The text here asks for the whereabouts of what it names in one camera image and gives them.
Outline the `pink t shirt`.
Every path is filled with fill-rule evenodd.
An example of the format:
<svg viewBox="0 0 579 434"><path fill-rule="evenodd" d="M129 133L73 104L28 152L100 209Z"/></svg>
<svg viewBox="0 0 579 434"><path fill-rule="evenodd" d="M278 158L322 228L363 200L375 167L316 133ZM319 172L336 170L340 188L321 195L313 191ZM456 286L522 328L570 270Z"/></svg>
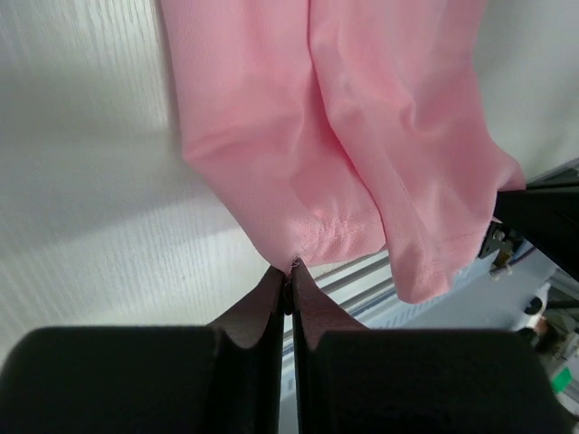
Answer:
<svg viewBox="0 0 579 434"><path fill-rule="evenodd" d="M398 296L449 291L519 163L491 138L482 1L165 1L185 161L289 271L386 250Z"/></svg>

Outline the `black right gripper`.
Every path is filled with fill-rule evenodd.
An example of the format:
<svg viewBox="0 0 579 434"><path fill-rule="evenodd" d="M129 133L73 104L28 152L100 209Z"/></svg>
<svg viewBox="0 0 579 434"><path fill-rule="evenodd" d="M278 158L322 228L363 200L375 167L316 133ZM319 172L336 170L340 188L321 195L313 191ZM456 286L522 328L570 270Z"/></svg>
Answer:
<svg viewBox="0 0 579 434"><path fill-rule="evenodd" d="M557 181L498 193L495 217L578 278L578 182Z"/></svg>

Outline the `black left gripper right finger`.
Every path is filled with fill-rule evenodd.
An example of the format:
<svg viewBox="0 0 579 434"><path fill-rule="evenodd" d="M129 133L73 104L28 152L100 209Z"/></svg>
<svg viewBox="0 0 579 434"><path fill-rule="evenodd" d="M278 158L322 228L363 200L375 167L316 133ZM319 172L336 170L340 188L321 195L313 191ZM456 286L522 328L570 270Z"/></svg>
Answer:
<svg viewBox="0 0 579 434"><path fill-rule="evenodd" d="M528 340L498 330L370 329L291 271L303 433L567 433Z"/></svg>

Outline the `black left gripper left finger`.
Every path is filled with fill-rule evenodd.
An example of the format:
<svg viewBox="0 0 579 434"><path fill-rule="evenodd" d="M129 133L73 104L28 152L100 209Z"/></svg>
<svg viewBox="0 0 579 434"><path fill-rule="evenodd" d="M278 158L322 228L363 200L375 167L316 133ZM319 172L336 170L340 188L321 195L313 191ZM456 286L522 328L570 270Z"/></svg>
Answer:
<svg viewBox="0 0 579 434"><path fill-rule="evenodd" d="M212 323L33 330L1 371L4 433L274 433L285 276Z"/></svg>

